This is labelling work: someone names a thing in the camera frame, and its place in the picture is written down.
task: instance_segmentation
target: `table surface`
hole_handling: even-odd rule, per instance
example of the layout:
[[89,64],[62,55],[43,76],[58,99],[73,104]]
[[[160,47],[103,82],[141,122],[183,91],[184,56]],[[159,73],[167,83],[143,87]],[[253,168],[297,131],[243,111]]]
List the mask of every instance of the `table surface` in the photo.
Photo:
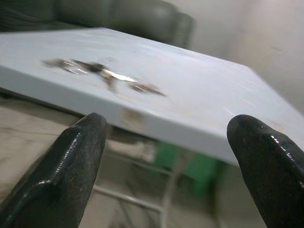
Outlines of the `table surface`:
[[[88,114],[108,123],[237,163],[226,127],[252,115],[304,149],[304,118],[250,68],[110,29],[2,33],[0,86]],[[151,83],[167,96],[140,93],[118,82],[108,91],[97,75],[74,75],[42,60],[98,61]]]

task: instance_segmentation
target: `green object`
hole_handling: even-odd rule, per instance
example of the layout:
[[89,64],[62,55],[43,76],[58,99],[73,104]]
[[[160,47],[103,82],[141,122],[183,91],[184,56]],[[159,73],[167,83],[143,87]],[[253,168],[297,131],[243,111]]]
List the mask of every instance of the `green object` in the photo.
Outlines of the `green object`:
[[[154,165],[159,168],[172,169],[179,147],[159,143]],[[217,175],[219,161],[203,154],[196,154],[184,171],[184,175],[193,180],[192,191],[195,195],[203,194]]]
[[105,27],[187,48],[193,22],[162,0],[0,0],[0,31]]

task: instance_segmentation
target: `small metal part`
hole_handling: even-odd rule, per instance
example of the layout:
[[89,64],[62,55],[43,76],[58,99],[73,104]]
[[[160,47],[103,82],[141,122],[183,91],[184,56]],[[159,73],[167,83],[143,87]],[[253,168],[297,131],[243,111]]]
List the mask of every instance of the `small metal part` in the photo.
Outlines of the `small metal part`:
[[54,60],[44,60],[42,62],[44,62],[49,67],[59,67],[63,70],[66,70],[76,75],[87,74],[87,72],[84,69],[82,69],[82,66],[72,61],[66,61],[64,59],[54,59]]
[[151,84],[141,84],[141,83],[132,83],[130,84],[131,88],[138,91],[138,92],[150,92],[154,94],[159,94],[162,96],[166,96],[164,93],[160,92],[156,86],[151,85]]
[[85,63],[75,59],[72,59],[72,61],[92,73],[100,73],[103,69],[105,69],[105,66],[100,63]]
[[121,81],[127,81],[127,82],[136,82],[136,80],[134,80],[133,78],[130,78],[128,76],[124,76],[124,75],[119,75],[119,74],[116,74],[112,71],[109,71],[107,69],[103,69],[103,72],[107,75],[110,75],[118,80],[121,80]]

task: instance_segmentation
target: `white wall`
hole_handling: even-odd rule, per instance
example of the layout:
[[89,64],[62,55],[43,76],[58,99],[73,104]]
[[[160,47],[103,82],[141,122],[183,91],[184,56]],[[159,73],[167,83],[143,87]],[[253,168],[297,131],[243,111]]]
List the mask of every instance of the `white wall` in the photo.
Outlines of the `white wall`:
[[226,59],[254,69],[304,114],[304,1],[255,0]]
[[165,0],[196,20],[191,49],[224,58],[251,0]]

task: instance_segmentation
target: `gray leather sofa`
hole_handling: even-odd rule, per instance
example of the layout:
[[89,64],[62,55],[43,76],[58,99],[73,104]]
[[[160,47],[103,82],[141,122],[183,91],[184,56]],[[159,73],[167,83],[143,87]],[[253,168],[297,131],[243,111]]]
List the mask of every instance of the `gray leather sofa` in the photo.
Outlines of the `gray leather sofa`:
[[0,31],[95,27],[187,48],[193,19],[161,0],[0,0]]

